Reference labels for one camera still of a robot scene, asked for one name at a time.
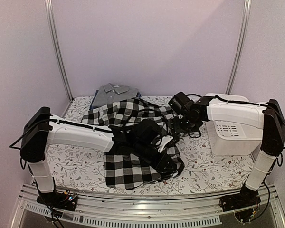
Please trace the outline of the folded grey polo shirt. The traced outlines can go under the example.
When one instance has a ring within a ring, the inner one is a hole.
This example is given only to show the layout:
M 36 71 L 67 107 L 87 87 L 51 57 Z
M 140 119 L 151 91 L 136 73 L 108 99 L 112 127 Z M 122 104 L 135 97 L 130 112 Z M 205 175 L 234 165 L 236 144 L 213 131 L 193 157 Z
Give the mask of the folded grey polo shirt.
M 137 88 L 108 83 L 98 88 L 92 100 L 90 109 L 140 96 L 141 93 Z

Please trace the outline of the left aluminium frame post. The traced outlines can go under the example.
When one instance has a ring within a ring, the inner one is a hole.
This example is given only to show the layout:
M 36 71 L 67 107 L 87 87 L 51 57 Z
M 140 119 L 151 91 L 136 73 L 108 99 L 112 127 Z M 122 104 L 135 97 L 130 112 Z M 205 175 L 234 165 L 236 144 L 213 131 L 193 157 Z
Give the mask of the left aluminium frame post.
M 57 28 L 55 24 L 55 16 L 53 11 L 53 4 L 51 0 L 45 0 L 45 9 L 47 14 L 47 20 L 49 25 L 50 36 L 53 44 L 54 53 L 57 60 L 58 69 L 61 75 L 62 83 L 69 101 L 73 101 L 74 97 L 71 91 L 70 83 L 67 78 L 65 65 L 61 53 L 61 48 L 58 40 Z

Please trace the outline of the aluminium front rail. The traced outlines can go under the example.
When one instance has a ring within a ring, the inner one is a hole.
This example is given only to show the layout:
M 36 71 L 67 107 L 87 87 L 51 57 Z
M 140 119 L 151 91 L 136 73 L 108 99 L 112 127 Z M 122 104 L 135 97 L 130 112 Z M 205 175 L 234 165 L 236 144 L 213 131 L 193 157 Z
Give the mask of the aluminium front rail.
M 219 199 L 238 190 L 201 194 L 135 195 L 78 190 L 75 211 L 37 203 L 34 185 L 23 184 L 12 216 L 13 228 L 285 228 L 285 212 L 274 185 L 259 189 L 256 220 L 240 222 L 246 209 L 224 211 Z

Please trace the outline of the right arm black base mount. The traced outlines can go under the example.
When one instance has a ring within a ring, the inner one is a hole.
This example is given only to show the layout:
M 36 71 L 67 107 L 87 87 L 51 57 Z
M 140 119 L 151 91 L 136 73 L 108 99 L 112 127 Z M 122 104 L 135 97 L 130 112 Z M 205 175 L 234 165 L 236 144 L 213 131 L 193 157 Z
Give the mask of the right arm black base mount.
M 224 212 L 254 206 L 261 202 L 258 191 L 245 191 L 219 198 L 218 205 Z

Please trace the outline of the black white checkered shirt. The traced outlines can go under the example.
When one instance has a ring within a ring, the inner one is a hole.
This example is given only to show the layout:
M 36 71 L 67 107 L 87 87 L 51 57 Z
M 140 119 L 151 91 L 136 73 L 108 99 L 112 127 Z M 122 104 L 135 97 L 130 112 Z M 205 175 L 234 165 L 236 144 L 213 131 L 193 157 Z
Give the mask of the black white checkered shirt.
M 166 168 L 155 169 L 158 152 L 155 144 L 165 136 L 170 136 L 171 119 L 176 113 L 167 106 L 158 106 L 141 98 L 131 98 L 104 105 L 86 112 L 82 123 L 108 126 L 115 133 L 129 133 L 138 130 L 142 124 L 152 123 L 159 134 L 151 143 L 151 151 L 141 155 L 133 148 L 117 143 L 105 154 L 105 181 L 107 187 L 132 190 L 145 184 L 180 175 L 185 167 L 177 146 L 166 147 L 164 156 Z

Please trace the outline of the floral patterned table cloth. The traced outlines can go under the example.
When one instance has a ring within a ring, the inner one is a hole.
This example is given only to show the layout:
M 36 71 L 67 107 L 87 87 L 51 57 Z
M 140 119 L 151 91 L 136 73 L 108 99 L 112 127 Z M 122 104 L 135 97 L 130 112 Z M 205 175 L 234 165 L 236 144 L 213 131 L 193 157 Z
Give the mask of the floral patterned table cloth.
M 168 106 L 168 97 L 141 97 L 158 106 Z M 65 118 L 81 122 L 89 111 L 92 98 L 78 97 L 69 107 Z M 183 136 L 177 146 L 184 162 L 182 173 L 161 182 L 145 184 L 132 190 L 107 187 L 105 153 L 73 145 L 51 145 L 46 158 L 56 185 L 74 190 L 135 195 L 178 195 L 211 193 L 238 189 L 251 172 L 251 156 L 218 157 L 211 152 L 206 126 L 201 135 Z

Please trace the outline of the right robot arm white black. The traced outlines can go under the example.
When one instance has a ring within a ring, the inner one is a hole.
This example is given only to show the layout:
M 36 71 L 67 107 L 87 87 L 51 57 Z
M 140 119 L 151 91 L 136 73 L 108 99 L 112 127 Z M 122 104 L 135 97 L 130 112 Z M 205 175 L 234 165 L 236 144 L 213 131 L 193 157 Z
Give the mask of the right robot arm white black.
M 236 197 L 240 207 L 251 203 L 265 177 L 285 150 L 285 119 L 279 103 L 251 103 L 238 95 L 207 94 L 197 101 L 183 92 L 169 102 L 178 128 L 200 132 L 205 125 L 211 152 L 218 157 L 248 156 L 259 149 L 254 166 Z

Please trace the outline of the folded blue checkered shirt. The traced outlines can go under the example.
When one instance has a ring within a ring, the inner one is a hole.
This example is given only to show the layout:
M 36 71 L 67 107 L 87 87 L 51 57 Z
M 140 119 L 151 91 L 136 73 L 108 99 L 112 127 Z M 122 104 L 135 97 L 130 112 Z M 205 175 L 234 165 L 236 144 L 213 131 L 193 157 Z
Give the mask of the folded blue checkered shirt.
M 130 99 L 134 97 L 138 97 L 138 98 L 141 97 L 140 92 L 136 92 L 132 94 L 131 93 L 128 94 L 128 92 L 126 92 L 126 95 L 119 95 L 116 93 L 114 95 L 98 95 L 98 94 L 99 94 L 99 90 L 96 91 L 95 96 L 93 97 L 92 102 L 89 106 L 89 110 L 93 110 L 103 105 L 111 104 L 113 102 L 118 102 L 118 101 Z

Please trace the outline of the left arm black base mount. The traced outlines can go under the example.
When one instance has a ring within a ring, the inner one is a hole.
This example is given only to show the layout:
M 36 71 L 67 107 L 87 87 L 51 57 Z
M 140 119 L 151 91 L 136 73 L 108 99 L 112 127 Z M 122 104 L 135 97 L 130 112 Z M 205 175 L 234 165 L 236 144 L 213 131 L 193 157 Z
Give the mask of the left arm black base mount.
M 50 208 L 75 211 L 78 201 L 77 193 L 70 193 L 69 190 L 59 193 L 56 190 L 50 193 L 38 192 L 37 202 Z

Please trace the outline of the aluminium frame post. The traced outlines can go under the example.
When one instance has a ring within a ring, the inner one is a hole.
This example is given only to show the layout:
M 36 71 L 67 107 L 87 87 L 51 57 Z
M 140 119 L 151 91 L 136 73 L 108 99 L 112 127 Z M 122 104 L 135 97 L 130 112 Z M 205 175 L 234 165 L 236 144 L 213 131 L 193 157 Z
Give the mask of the aluminium frame post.
M 230 76 L 229 76 L 227 87 L 225 90 L 226 94 L 231 94 L 235 80 L 236 80 L 237 71 L 238 71 L 238 67 L 240 64 L 241 55 L 243 52 L 247 30 L 248 30 L 248 24 L 249 24 L 250 12 L 251 12 L 251 3 L 252 3 L 252 0 L 244 0 L 242 20 L 241 20 L 241 26 L 240 26 L 239 37 L 238 37 L 238 42 L 237 42 L 237 49 L 235 52 L 235 57 L 233 60 Z
M 57 28 L 55 24 L 55 16 L 53 11 L 53 4 L 51 0 L 45 0 L 45 9 L 47 14 L 47 20 L 49 25 L 50 36 L 53 44 L 54 53 L 57 60 L 58 69 L 61 75 L 62 83 L 69 101 L 73 101 L 74 97 L 71 91 L 70 83 L 67 78 L 65 65 L 61 53 L 61 48 L 58 40 Z

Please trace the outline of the white plastic basket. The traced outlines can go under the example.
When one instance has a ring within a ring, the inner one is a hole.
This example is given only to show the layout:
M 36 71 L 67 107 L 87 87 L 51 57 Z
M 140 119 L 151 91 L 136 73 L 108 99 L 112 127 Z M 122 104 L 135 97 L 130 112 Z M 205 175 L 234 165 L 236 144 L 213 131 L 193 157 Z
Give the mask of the white plastic basket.
M 205 122 L 211 151 L 219 156 L 250 155 L 262 142 L 264 102 L 241 95 L 207 93 L 212 100 Z

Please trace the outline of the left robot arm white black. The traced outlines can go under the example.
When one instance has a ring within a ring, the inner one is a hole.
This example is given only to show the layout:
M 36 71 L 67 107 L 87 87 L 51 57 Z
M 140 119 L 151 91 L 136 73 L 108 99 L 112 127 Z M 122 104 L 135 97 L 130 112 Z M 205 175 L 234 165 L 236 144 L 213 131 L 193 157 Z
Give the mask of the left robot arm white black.
M 165 152 L 172 136 L 163 133 L 151 119 L 131 126 L 99 126 L 68 121 L 40 108 L 26 123 L 22 135 L 9 147 L 19 150 L 20 158 L 30 167 L 38 191 L 50 206 L 57 206 L 61 196 L 56 191 L 45 151 L 48 145 L 65 144 L 94 149 L 112 155 L 135 155 L 158 174 L 170 176 L 176 163 Z

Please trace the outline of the right aluminium frame post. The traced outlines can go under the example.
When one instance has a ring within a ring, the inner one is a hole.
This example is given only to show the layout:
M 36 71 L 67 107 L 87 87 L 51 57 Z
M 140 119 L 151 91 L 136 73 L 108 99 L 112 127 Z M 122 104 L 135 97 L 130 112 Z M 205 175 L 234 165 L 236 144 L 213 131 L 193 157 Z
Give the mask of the right aluminium frame post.
M 238 71 L 238 67 L 240 64 L 241 55 L 243 52 L 247 30 L 248 30 L 248 24 L 249 24 L 250 12 L 251 12 L 251 3 L 252 3 L 252 0 L 244 0 L 242 20 L 241 20 L 241 26 L 240 26 L 239 37 L 238 37 L 238 42 L 237 42 L 237 49 L 235 52 L 235 57 L 233 60 L 230 76 L 229 76 L 227 87 L 225 90 L 226 94 L 231 94 L 235 80 L 236 80 L 237 71 Z

